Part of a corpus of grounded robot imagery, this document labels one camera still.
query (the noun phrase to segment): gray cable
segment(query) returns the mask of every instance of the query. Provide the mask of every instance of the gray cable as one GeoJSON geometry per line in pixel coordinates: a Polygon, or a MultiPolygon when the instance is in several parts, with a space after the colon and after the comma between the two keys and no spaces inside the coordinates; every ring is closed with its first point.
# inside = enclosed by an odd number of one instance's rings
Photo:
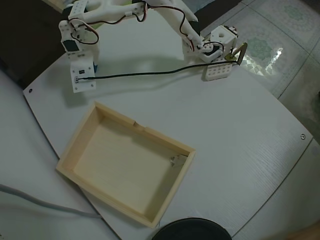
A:
{"type": "Polygon", "coordinates": [[[23,191],[20,191],[18,189],[9,187],[9,186],[5,186],[0,184],[0,192],[4,192],[6,194],[11,194],[17,197],[20,197],[22,199],[25,199],[31,203],[34,203],[36,205],[42,206],[44,208],[48,208],[48,209],[54,209],[54,210],[58,210],[58,211],[62,211],[62,212],[67,212],[67,213],[72,213],[72,214],[77,214],[83,217],[87,217],[87,218],[95,218],[95,219],[101,219],[102,216],[98,215],[98,214],[94,214],[94,213],[88,213],[88,212],[84,212],[84,211],[79,211],[73,208],[69,208],[69,207],[65,207],[65,206],[59,206],[59,205],[55,205],[53,203],[49,203],[46,201],[42,201],[39,200],[23,191]]]}

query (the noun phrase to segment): white table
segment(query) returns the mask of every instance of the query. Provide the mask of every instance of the white table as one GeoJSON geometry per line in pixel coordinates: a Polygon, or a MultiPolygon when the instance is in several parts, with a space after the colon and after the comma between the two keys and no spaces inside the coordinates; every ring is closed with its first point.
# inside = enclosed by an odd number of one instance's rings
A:
{"type": "MultiPolygon", "coordinates": [[[[102,26],[97,75],[161,71],[183,66],[181,39],[156,12],[102,26]]],[[[167,76],[97,82],[97,90],[73,94],[62,56],[24,95],[61,155],[93,101],[196,149],[194,162],[160,226],[186,217],[211,219],[234,235],[268,200],[310,143],[297,119],[247,72],[202,81],[202,69],[167,76]]],[[[125,240],[150,238],[154,230],[86,193],[125,240]]]]}
{"type": "MultiPolygon", "coordinates": [[[[0,184],[53,204],[95,213],[73,184],[55,171],[57,157],[22,90],[0,71],[0,184]]],[[[5,240],[117,240],[102,219],[47,209],[0,192],[5,240]]]]}

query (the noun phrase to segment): white bracket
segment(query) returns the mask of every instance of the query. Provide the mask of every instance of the white bracket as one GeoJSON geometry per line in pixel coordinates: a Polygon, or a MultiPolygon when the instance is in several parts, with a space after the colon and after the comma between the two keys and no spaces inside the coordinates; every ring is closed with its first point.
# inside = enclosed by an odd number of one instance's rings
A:
{"type": "Polygon", "coordinates": [[[187,156],[177,155],[170,158],[170,163],[173,168],[183,166],[186,163],[187,156]]]}
{"type": "Polygon", "coordinates": [[[78,0],[76,1],[71,9],[71,12],[68,16],[69,20],[70,19],[83,19],[83,14],[85,12],[86,6],[87,6],[88,0],[78,0]]]}
{"type": "MultiPolygon", "coordinates": [[[[225,59],[222,57],[219,57],[214,62],[223,62],[223,61],[225,61],[225,59]]],[[[216,79],[227,78],[230,75],[232,66],[233,66],[232,63],[222,63],[219,65],[208,66],[205,73],[205,80],[212,81],[216,79]]]]}
{"type": "Polygon", "coordinates": [[[96,89],[95,80],[78,81],[80,78],[94,77],[94,56],[90,51],[70,55],[70,73],[74,93],[96,89]]]}
{"type": "Polygon", "coordinates": [[[224,46],[224,52],[221,57],[225,57],[232,49],[236,47],[238,33],[234,27],[218,26],[211,32],[210,41],[219,42],[224,46]]]}

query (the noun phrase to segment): wire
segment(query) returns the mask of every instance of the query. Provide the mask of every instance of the wire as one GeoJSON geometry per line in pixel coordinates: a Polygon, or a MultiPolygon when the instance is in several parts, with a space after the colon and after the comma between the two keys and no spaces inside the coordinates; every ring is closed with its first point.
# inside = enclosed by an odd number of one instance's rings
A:
{"type": "Polygon", "coordinates": [[[120,23],[125,18],[126,18],[126,16],[123,16],[117,21],[103,21],[103,20],[100,20],[100,21],[89,22],[87,24],[89,24],[89,25],[94,25],[94,24],[111,24],[111,25],[115,25],[115,24],[120,23]]]}
{"type": "Polygon", "coordinates": [[[138,15],[135,14],[135,13],[132,13],[132,15],[134,15],[136,17],[136,20],[139,22],[139,23],[142,23],[146,20],[147,18],[147,12],[148,12],[148,4],[147,2],[144,1],[144,5],[143,5],[143,17],[142,19],[140,20],[138,15]]]}
{"type": "MultiPolygon", "coordinates": [[[[135,14],[135,13],[133,13],[132,15],[134,15],[134,16],[136,17],[136,20],[137,20],[139,23],[142,23],[142,22],[144,22],[144,21],[146,20],[146,18],[147,18],[147,10],[148,10],[148,4],[147,4],[146,2],[144,2],[144,5],[143,5],[143,17],[142,17],[142,19],[139,19],[138,15],[135,14]]],[[[77,37],[74,37],[74,36],[72,35],[72,33],[71,33],[70,35],[71,35],[71,37],[72,37],[74,40],[77,40],[77,41],[78,41],[79,43],[81,43],[81,44],[95,45],[95,44],[97,44],[97,43],[99,42],[100,37],[99,37],[98,32],[97,32],[93,27],[91,27],[90,25],[102,24],[102,23],[104,23],[104,24],[110,24],[110,25],[116,25],[116,24],[120,23],[123,19],[125,19],[126,17],[127,17],[127,16],[124,15],[124,16],[121,17],[119,20],[117,20],[117,21],[112,21],[112,22],[99,20],[99,21],[94,21],[94,22],[89,22],[89,23],[86,23],[86,22],[82,21],[82,20],[79,19],[79,18],[72,18],[72,19],[69,20],[69,23],[71,24],[71,26],[73,27],[74,30],[76,30],[76,28],[75,28],[75,26],[72,24],[71,21],[72,21],[72,20],[78,20],[78,21],[82,22],[82,24],[80,24],[79,27],[86,26],[87,29],[89,29],[90,32],[93,32],[93,33],[95,34],[95,36],[96,36],[96,41],[95,41],[95,42],[84,42],[84,41],[79,40],[77,37]]]]}
{"type": "Polygon", "coordinates": [[[222,46],[222,52],[223,52],[223,53],[225,52],[225,46],[224,46],[221,42],[218,42],[218,41],[208,41],[208,42],[206,42],[205,44],[203,44],[203,46],[208,45],[208,44],[219,44],[219,45],[222,46]]]}
{"type": "Polygon", "coordinates": [[[84,212],[84,211],[79,211],[79,210],[76,210],[73,208],[59,206],[59,205],[56,205],[53,203],[42,201],[42,200],[37,199],[37,198],[35,198],[35,197],[33,197],[23,191],[20,191],[18,189],[15,189],[15,188],[12,188],[12,187],[9,187],[6,185],[0,184],[0,192],[17,196],[19,198],[25,199],[31,203],[42,206],[44,208],[58,210],[58,211],[62,211],[62,212],[72,213],[72,214],[77,214],[79,216],[83,216],[83,217],[87,217],[87,218],[102,219],[101,215],[94,214],[94,213],[88,213],[88,212],[84,212]]]}
{"type": "Polygon", "coordinates": [[[86,27],[87,27],[87,31],[94,33],[94,35],[96,36],[96,40],[95,40],[94,42],[84,42],[84,41],[79,40],[77,37],[74,37],[74,36],[72,35],[72,33],[70,33],[71,37],[72,37],[74,40],[77,40],[79,43],[81,43],[81,44],[86,44],[86,45],[95,45],[95,44],[97,44],[97,43],[99,42],[99,38],[100,38],[100,37],[99,37],[99,34],[98,34],[98,32],[97,32],[92,26],[90,26],[89,24],[87,24],[86,22],[82,21],[82,20],[79,19],[79,18],[71,18],[71,19],[69,20],[69,23],[72,25],[73,29],[75,29],[75,27],[74,27],[74,25],[73,25],[72,22],[71,22],[72,20],[78,20],[78,21],[82,22],[82,24],[81,24],[80,26],[86,26],[86,27]]]}
{"type": "Polygon", "coordinates": [[[181,24],[180,24],[180,27],[179,27],[179,31],[182,35],[184,35],[189,41],[190,41],[190,47],[191,47],[191,50],[194,52],[195,51],[195,46],[194,46],[194,43],[192,42],[191,39],[188,38],[188,34],[184,33],[182,31],[182,27],[185,23],[185,20],[186,20],[186,14],[183,10],[181,10],[180,8],[177,8],[175,6],[168,6],[168,5],[161,5],[161,6],[151,6],[148,4],[148,6],[151,8],[151,9],[158,9],[158,8],[164,8],[164,9],[172,9],[172,10],[176,10],[176,11],[179,11],[180,13],[183,14],[183,18],[182,18],[182,21],[181,21],[181,24]]]}
{"type": "Polygon", "coordinates": [[[181,68],[178,68],[175,70],[171,70],[171,71],[134,72],[134,73],[115,74],[115,75],[109,75],[109,76],[89,76],[89,77],[78,78],[77,82],[79,80],[97,80],[97,79],[112,79],[112,78],[120,78],[120,77],[130,77],[130,76],[175,74],[175,73],[181,72],[183,70],[192,69],[192,68],[214,66],[214,65],[219,65],[219,64],[233,64],[233,63],[237,63],[237,61],[218,61],[218,62],[194,64],[194,65],[184,66],[184,67],[181,67],[181,68]]]}

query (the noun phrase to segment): black cable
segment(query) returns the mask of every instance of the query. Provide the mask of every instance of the black cable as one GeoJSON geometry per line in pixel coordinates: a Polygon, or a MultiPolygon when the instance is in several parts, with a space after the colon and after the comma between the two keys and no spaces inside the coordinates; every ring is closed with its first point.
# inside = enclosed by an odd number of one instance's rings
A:
{"type": "Polygon", "coordinates": [[[135,14],[135,13],[132,13],[132,15],[134,15],[136,17],[136,20],[139,22],[139,23],[142,23],[144,21],[144,18],[145,18],[145,15],[143,15],[142,19],[139,19],[138,15],[135,14]]]}
{"type": "Polygon", "coordinates": [[[237,61],[218,61],[218,62],[201,63],[201,64],[184,66],[171,71],[134,72],[134,73],[115,74],[115,75],[109,75],[109,76],[89,76],[89,77],[78,78],[77,80],[79,81],[79,80],[112,79],[112,78],[120,78],[120,77],[145,76],[145,75],[166,75],[166,74],[175,74],[183,70],[192,69],[192,68],[214,66],[219,64],[234,64],[234,63],[237,63],[237,61]]]}

